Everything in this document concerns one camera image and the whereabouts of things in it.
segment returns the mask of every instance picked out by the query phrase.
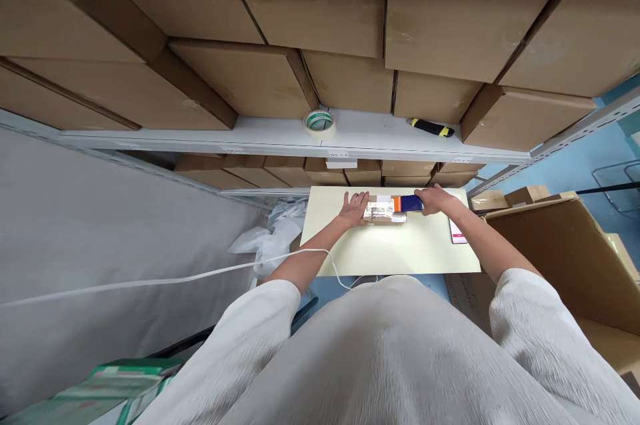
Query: table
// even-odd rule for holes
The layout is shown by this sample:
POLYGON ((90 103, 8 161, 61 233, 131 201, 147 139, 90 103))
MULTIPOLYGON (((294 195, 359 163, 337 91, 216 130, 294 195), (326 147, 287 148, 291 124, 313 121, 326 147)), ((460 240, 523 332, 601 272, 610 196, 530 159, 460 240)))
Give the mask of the table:
MULTIPOLYGON (((304 244, 339 212, 345 191, 371 195, 413 195, 415 188, 328 187, 311 188, 302 231, 304 244)), ((467 204, 464 189, 449 191, 467 204)), ((331 249, 340 276, 414 275, 480 272, 477 256, 468 244, 453 244, 449 219, 438 213, 409 212, 403 225, 367 225, 349 230, 331 249)), ((318 276, 335 276, 327 256, 318 276)))

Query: metal shelf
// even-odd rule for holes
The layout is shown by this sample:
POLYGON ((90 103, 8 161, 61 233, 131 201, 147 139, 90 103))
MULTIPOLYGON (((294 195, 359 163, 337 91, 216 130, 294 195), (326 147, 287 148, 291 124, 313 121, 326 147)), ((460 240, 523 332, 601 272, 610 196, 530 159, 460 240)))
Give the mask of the metal shelf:
POLYGON ((247 153, 304 157, 351 157, 416 161, 523 164, 527 152, 465 145, 459 129, 442 138, 409 126, 403 118, 387 113, 332 109, 337 133, 328 141, 316 141, 302 121, 240 117, 231 131, 63 131, 63 145, 95 149, 181 151, 183 153, 247 153))

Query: hand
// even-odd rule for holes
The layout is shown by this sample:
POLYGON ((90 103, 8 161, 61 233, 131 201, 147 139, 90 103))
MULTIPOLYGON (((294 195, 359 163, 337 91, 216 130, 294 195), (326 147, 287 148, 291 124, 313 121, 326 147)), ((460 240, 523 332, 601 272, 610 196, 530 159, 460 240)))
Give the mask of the hand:
POLYGON ((366 225, 362 217, 365 214, 365 208, 369 201, 369 192, 354 193, 349 200, 349 192, 345 192, 345 203, 337 218, 340 219, 348 228, 366 225))
POLYGON ((458 200, 455 196, 449 195, 438 184, 435 184, 433 188, 417 189, 413 194, 419 196, 422 200, 422 204, 424 205, 422 214, 424 216, 444 211, 443 207, 446 208, 450 203, 453 203, 453 201, 451 201, 452 199, 454 201, 458 200))

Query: white wall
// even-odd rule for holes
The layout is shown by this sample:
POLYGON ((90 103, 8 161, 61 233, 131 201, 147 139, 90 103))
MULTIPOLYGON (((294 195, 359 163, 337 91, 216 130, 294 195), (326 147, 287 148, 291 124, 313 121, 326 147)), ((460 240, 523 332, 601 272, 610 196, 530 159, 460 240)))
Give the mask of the white wall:
MULTIPOLYGON (((238 264, 263 210, 0 129, 0 302, 238 264)), ((250 269, 0 308, 0 416, 214 324, 250 269)))

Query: roll of tape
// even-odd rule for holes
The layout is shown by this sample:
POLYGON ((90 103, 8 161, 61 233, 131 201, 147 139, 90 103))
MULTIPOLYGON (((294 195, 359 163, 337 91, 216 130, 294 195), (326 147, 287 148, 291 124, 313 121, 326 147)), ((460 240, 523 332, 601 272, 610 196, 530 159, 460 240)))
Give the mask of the roll of tape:
POLYGON ((315 110, 307 113, 303 120, 305 130, 313 139, 326 141, 333 138, 337 127, 328 111, 315 110))

